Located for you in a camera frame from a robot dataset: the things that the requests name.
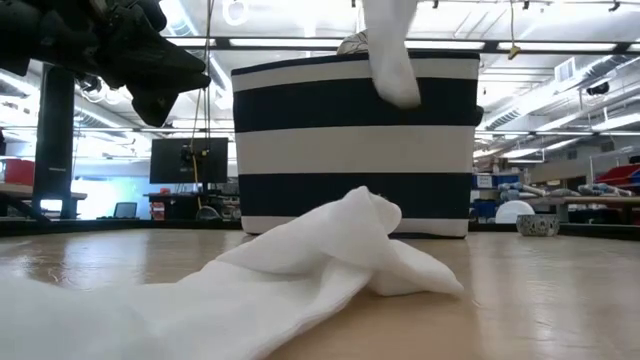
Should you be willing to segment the wooden work table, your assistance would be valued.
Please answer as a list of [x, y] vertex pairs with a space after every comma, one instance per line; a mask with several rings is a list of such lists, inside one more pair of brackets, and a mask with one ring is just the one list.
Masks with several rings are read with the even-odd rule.
[[60, 210], [33, 207], [33, 187], [0, 182], [0, 220], [28, 219], [38, 222], [75, 220], [78, 202], [85, 200], [85, 193], [71, 193], [71, 199], [63, 202]]

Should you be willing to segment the white round object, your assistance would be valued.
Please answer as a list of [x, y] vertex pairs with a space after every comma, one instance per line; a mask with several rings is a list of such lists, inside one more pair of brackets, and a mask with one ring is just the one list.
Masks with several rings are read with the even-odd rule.
[[495, 216], [496, 224], [515, 224], [520, 215], [534, 215], [535, 210], [527, 202], [511, 200], [498, 207]]

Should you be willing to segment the blue storage bins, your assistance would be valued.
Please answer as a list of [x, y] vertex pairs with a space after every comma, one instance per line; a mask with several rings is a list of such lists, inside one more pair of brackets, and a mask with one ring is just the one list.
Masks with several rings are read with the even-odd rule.
[[471, 208], [478, 218], [494, 218], [503, 203], [500, 186], [520, 181], [517, 174], [475, 174], [470, 192]]

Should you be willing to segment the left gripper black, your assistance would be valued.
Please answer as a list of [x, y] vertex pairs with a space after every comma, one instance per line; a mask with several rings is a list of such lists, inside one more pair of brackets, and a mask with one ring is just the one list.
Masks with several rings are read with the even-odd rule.
[[126, 86], [141, 120], [162, 127], [179, 93], [208, 87], [205, 63], [159, 35], [159, 0], [42, 0], [42, 60]]

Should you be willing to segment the long white sock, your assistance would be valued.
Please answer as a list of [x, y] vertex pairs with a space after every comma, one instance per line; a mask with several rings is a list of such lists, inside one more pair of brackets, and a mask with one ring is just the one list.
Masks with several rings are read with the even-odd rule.
[[369, 63], [382, 99], [401, 108], [420, 105], [421, 97], [405, 40], [419, 0], [363, 0]]
[[0, 276], [0, 360], [257, 360], [363, 288], [460, 294], [449, 267], [392, 238], [400, 220], [359, 187], [174, 283], [75, 291]]

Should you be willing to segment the navy white striped fabric basket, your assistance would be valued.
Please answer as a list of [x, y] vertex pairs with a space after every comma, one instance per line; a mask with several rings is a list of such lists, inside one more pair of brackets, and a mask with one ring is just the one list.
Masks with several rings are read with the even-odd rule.
[[468, 232], [480, 57], [414, 52], [421, 102], [401, 109], [374, 87], [364, 53], [232, 72], [243, 229], [260, 234], [366, 187], [395, 203], [393, 231]]

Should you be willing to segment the small round speckled bowl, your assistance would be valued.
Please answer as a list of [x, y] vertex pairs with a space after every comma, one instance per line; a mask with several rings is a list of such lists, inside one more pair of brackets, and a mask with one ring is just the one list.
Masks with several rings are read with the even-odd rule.
[[558, 233], [560, 222], [553, 214], [519, 215], [516, 228], [522, 236], [552, 237]]

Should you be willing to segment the black aluminium table frame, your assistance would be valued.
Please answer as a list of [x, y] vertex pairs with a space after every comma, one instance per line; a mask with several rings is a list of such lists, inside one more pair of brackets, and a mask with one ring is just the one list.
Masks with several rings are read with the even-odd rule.
[[[0, 238], [11, 236], [48, 235], [58, 233], [96, 232], [134, 229], [237, 230], [237, 222], [152, 221], [152, 220], [63, 220], [39, 222], [32, 220], [0, 221]], [[564, 236], [602, 238], [640, 242], [640, 226], [562, 223], [559, 234]]]

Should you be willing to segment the black computer monitor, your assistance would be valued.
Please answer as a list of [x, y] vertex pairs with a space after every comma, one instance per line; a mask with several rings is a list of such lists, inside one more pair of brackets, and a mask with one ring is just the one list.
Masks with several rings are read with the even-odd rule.
[[152, 184], [225, 183], [227, 138], [171, 138], [152, 141]]

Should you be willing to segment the ceiling air vent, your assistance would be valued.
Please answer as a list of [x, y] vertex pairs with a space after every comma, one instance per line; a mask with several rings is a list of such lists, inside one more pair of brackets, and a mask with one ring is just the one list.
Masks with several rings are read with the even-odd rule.
[[554, 80], [558, 83], [572, 80], [576, 75], [576, 61], [571, 57], [554, 67]]

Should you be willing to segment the black overhead light rail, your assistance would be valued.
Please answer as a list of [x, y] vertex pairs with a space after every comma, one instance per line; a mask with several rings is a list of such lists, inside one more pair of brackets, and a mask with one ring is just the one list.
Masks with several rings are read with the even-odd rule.
[[[206, 46], [220, 51], [331, 51], [342, 43], [340, 38], [319, 37], [167, 37], [167, 40], [185, 49]], [[519, 54], [527, 55], [630, 55], [640, 56], [640, 42], [585, 42], [585, 41], [520, 41], [515, 45]], [[409, 39], [405, 46], [412, 51], [455, 51], [481, 54], [508, 54], [511, 43], [506, 40], [467, 39]]]

